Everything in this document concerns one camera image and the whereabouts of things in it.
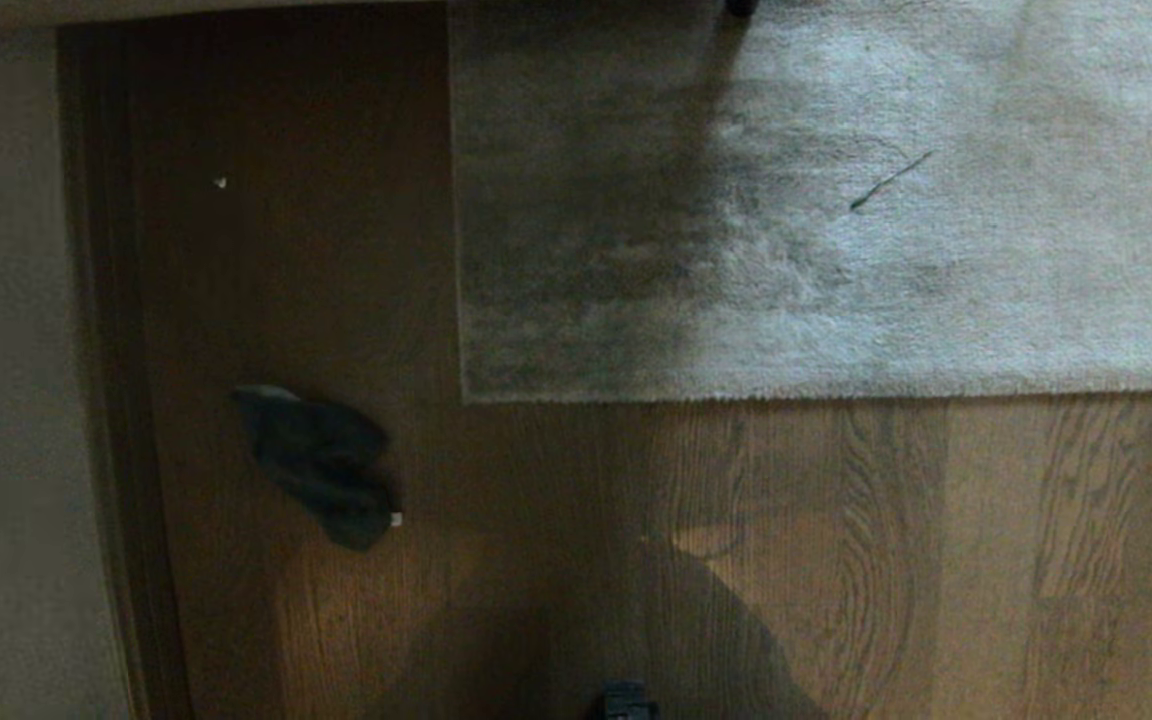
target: wooden floor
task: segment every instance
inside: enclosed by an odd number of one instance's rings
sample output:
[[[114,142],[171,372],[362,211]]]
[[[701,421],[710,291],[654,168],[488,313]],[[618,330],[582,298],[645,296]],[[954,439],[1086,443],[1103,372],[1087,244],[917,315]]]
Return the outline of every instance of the wooden floor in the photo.
[[[458,401],[441,5],[132,43],[156,432],[198,717],[1152,717],[1152,396]],[[373,415],[357,555],[227,391]]]

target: white rug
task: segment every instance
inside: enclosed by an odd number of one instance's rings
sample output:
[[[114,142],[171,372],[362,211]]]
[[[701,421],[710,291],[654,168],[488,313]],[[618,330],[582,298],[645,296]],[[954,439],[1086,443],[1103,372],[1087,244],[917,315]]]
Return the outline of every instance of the white rug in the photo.
[[[454,0],[468,401],[1152,389],[1152,3]]]

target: gray rug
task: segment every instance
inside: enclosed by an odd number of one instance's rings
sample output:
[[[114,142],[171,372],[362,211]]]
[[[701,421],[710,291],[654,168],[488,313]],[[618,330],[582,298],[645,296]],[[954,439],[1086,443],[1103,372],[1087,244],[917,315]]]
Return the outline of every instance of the gray rug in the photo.
[[[1152,389],[1152,3],[453,0],[468,401]]]

